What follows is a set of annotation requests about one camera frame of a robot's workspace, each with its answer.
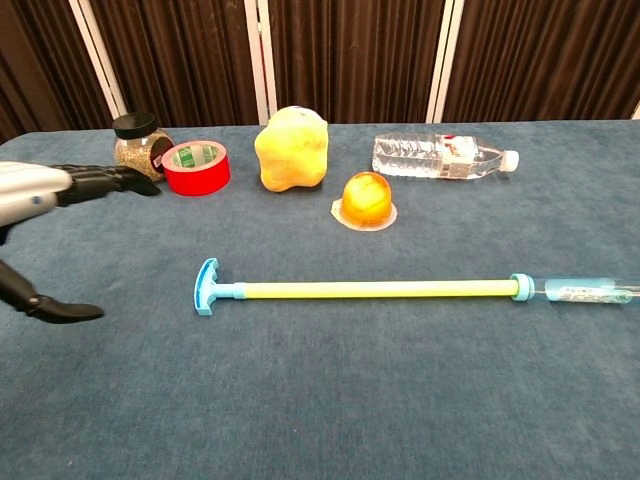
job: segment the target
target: spice jar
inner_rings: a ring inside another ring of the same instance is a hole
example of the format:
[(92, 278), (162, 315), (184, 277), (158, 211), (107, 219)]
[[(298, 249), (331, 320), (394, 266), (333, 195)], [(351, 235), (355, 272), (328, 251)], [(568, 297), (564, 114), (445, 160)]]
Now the spice jar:
[(154, 182), (164, 179), (162, 155), (173, 147), (171, 137), (158, 127), (153, 114), (134, 112), (113, 122), (116, 139), (113, 156), (117, 165), (134, 168)]

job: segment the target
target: red tape roll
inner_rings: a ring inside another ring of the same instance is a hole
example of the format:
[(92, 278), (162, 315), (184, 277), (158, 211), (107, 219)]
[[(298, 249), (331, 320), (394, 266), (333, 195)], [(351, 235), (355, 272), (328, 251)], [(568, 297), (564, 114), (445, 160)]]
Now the red tape roll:
[(188, 197), (217, 192), (231, 179), (227, 149), (218, 142), (176, 145), (162, 156), (162, 167), (169, 188)]

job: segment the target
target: black jar lid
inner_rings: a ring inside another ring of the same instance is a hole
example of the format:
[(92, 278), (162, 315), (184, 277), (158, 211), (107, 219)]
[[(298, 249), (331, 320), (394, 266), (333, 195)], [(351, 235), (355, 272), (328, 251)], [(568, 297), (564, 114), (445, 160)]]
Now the black jar lid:
[(113, 130), (116, 137), (123, 140), (132, 140), (151, 135), (158, 129), (156, 117), (149, 112), (127, 113), (113, 121)]

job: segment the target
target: curtain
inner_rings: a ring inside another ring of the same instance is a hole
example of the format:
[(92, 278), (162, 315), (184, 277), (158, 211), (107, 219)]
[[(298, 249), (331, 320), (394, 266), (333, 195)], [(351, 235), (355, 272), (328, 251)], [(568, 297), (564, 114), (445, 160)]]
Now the curtain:
[(638, 0), (466, 0), (444, 122), (629, 119)]
[(444, 0), (269, 0), (278, 107), (424, 122)]
[(257, 124), (243, 0), (91, 0), (129, 111), (165, 127)]
[(0, 0), (0, 141), (109, 128), (111, 114), (67, 0)]

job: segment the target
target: plastic water bottle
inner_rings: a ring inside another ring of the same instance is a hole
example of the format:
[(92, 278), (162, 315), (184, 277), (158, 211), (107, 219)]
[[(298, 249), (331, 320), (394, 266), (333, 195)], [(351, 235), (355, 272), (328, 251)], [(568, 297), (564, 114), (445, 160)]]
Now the plastic water bottle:
[(375, 137), (373, 170), (385, 175), (471, 180), (518, 168), (518, 152), (471, 136), (386, 133)]

